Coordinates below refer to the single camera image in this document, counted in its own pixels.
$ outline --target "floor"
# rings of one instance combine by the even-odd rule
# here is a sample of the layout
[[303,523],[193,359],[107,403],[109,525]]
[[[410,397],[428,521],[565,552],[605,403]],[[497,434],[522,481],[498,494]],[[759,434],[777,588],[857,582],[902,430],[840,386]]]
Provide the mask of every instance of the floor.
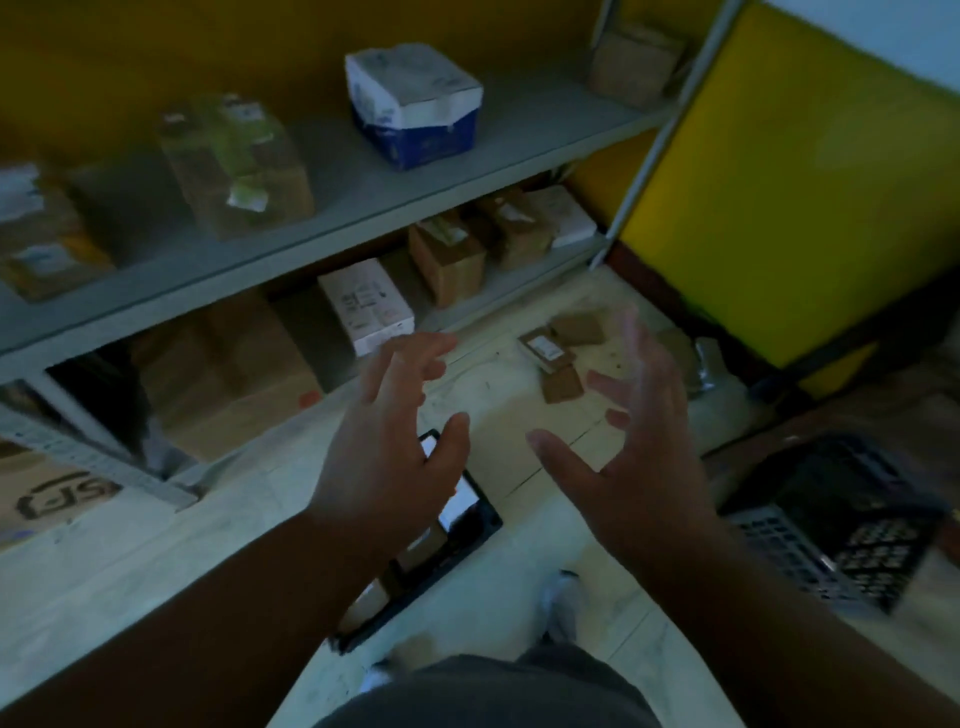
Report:
[[[577,272],[461,332],[446,377],[429,386],[420,428],[465,409],[470,472],[505,522],[464,564],[346,657],[321,647],[276,714],[274,728],[310,726],[356,693],[364,668],[393,650],[413,667],[474,652],[511,658],[533,638],[537,595],[559,568],[583,575],[590,595],[582,643],[647,696],[666,728],[740,725],[693,647],[590,536],[540,469],[523,432],[545,426],[600,467],[621,436],[588,393],[546,405],[516,337],[576,308],[639,306],[654,329],[670,326],[607,269]],[[577,367],[622,372],[619,342],[578,351]],[[124,491],[74,522],[0,554],[0,705],[133,623],[237,548],[301,509],[339,422],[347,392],[322,416],[304,413],[214,474],[212,491],[180,514]],[[725,380],[690,404],[700,451],[763,415]],[[316,554],[304,554],[309,569]],[[960,575],[936,555],[892,619],[855,625],[960,700]]]

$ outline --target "black crate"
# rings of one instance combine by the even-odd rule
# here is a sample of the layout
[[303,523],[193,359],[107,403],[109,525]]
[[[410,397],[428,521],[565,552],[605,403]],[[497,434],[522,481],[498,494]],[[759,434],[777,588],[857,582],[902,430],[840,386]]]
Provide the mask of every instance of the black crate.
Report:
[[896,607],[947,512],[850,434],[771,455],[720,509],[802,591],[853,614]]
[[[440,439],[440,433],[435,429],[424,432],[420,439],[423,440],[430,435]],[[479,501],[471,505],[453,524],[447,533],[446,544],[427,561],[409,571],[403,571],[394,561],[390,562],[391,581],[399,585],[400,593],[395,595],[375,616],[352,632],[337,633],[330,637],[330,644],[336,652],[345,655],[366,642],[384,624],[449,574],[503,526],[503,520],[470,473],[464,471],[464,478],[480,498]]]

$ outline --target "gray shelf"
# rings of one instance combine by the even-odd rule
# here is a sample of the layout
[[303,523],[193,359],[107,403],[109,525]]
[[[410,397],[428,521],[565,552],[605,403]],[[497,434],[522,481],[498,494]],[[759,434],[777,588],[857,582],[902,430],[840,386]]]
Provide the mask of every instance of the gray shelf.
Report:
[[0,383],[91,351],[315,260],[586,157],[663,124],[671,103],[647,111],[596,97],[580,63],[484,78],[475,149],[396,172],[345,113],[294,126],[318,214],[218,242],[194,224],[158,151],[86,169],[76,182],[119,269],[44,303],[0,287]]
[[[418,331],[455,331],[486,316],[539,285],[586,263],[604,247],[595,235],[582,243],[550,251],[533,265],[501,271],[488,262],[483,290],[471,299],[439,309],[406,250],[380,258],[403,298],[414,309]],[[274,310],[313,368],[324,392],[342,387],[359,373],[353,346],[320,286],[314,285],[273,302]]]

